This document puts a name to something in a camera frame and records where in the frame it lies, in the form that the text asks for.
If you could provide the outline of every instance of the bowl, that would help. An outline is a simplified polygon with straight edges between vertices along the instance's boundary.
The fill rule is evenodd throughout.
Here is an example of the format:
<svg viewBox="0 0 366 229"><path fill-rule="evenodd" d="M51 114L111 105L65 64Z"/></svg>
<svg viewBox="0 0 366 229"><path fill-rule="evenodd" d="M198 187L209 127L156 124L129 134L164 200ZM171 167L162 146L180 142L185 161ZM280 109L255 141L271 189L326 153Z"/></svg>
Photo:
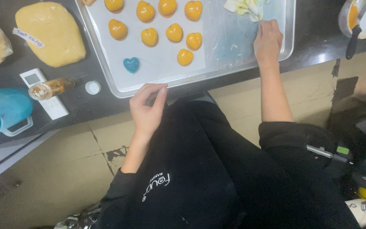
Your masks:
<svg viewBox="0 0 366 229"><path fill-rule="evenodd" d="M352 29L357 25L357 17L361 11L366 0L347 0L338 15L338 26L342 33L348 37L351 37ZM362 32L359 34L358 39L366 38L366 13L362 17L359 26Z"/></svg>

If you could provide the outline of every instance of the finger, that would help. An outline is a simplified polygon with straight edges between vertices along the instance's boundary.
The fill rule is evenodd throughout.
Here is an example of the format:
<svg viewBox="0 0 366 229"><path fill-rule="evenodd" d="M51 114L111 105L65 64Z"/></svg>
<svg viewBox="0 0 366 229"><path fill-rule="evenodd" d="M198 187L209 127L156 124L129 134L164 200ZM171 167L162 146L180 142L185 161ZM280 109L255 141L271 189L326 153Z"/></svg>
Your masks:
<svg viewBox="0 0 366 229"><path fill-rule="evenodd" d="M268 21L261 20L261 21L259 21L259 24L262 27L262 35L269 34L269 31L272 30L272 26L270 25L270 23Z"/></svg>
<svg viewBox="0 0 366 229"><path fill-rule="evenodd" d="M154 85L154 84L148 84L148 83L144 84L141 88L139 88L139 90L136 92L136 94L139 94L139 92L141 92L141 91L142 91L142 90L144 90L146 87L151 86L151 85Z"/></svg>
<svg viewBox="0 0 366 229"><path fill-rule="evenodd" d="M261 24L258 24L258 34L257 34L257 38L254 41L254 44L258 44L262 39L262 27Z"/></svg>
<svg viewBox="0 0 366 229"><path fill-rule="evenodd" d="M163 108L165 107L166 95L168 91L166 87L162 87L159 91L158 96L156 97L155 103L153 104L152 110L154 109L156 112L162 113Z"/></svg>
<svg viewBox="0 0 366 229"><path fill-rule="evenodd" d="M271 26L273 31L279 32L279 24L278 24L278 21L276 19L270 20L269 23L270 23L270 26Z"/></svg>
<svg viewBox="0 0 366 229"><path fill-rule="evenodd" d="M279 40L278 40L278 43L279 43L279 49L282 48L282 42L283 42L283 34L281 33L279 35Z"/></svg>
<svg viewBox="0 0 366 229"><path fill-rule="evenodd" d="M152 99L156 98L157 94L158 94L157 92L154 92L154 93L150 94L148 100L152 101Z"/></svg>
<svg viewBox="0 0 366 229"><path fill-rule="evenodd" d="M167 84L152 84L145 87L139 94L136 95L137 102L139 102L139 104L145 104L150 94L159 91L162 87L165 86L167 86Z"/></svg>

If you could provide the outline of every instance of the glass jar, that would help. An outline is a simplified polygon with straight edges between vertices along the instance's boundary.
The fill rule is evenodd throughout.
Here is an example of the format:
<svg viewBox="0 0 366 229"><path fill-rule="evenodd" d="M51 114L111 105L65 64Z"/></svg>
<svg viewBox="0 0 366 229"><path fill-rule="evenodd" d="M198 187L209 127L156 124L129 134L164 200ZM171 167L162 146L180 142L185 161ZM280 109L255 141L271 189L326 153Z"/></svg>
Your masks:
<svg viewBox="0 0 366 229"><path fill-rule="evenodd" d="M37 83L29 88L29 95L35 100L50 99L65 91L72 90L76 82L70 76Z"/></svg>

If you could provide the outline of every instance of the hand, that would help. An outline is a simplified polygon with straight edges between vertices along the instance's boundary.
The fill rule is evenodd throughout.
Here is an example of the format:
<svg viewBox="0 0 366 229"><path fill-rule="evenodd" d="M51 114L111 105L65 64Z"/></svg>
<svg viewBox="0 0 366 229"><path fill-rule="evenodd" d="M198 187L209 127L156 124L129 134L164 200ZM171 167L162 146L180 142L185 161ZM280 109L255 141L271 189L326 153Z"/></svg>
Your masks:
<svg viewBox="0 0 366 229"><path fill-rule="evenodd" d="M255 56L260 68L270 68L278 63L283 35L277 20L260 21L257 38L254 41Z"/></svg>
<svg viewBox="0 0 366 229"><path fill-rule="evenodd" d="M168 93L167 86L167 84L145 84L129 100L129 107L135 122L135 135L145 137L149 141L159 127ZM153 107L145 105L147 100L150 101L155 97Z"/></svg>

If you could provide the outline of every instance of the black countertop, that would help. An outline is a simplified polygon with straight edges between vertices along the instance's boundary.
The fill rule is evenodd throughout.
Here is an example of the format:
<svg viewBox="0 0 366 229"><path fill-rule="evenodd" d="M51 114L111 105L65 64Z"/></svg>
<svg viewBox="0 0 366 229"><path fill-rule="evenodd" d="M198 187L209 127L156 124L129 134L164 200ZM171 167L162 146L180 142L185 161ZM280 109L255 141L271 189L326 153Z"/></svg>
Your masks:
<svg viewBox="0 0 366 229"><path fill-rule="evenodd" d="M74 16L79 28L83 28L83 23L74 0L52 1L61 3L66 7ZM44 64L33 54L23 39L12 34L12 29L16 26L15 13L23 6L37 2L40 2L40 0L0 0L0 27L8 39L10 39L14 51L0 65L0 88L26 88L19 74L34 68L41 69L47 80L63 76L74 76L78 78L80 83L75 89L59 96L70 112L69 115L52 121L43 107L35 103L32 113L33 127L15 137L7 137L0 133L0 143L46 133L69 125L129 110L128 99L117 99L110 92L91 41L85 31L82 30L82 37L87 50L86 58L75 64L60 68L52 68ZM282 73L345 57L349 38L344 36L338 28L338 13L344 2L345 0L297 1L294 51L287 60L280 63ZM365 51L366 39L359 40L357 53ZM178 98L187 96L257 77L259 77L259 70L254 68L195 84L171 88L168 97ZM92 80L98 81L102 87L101 91L96 95L88 94L84 88L85 83Z"/></svg>

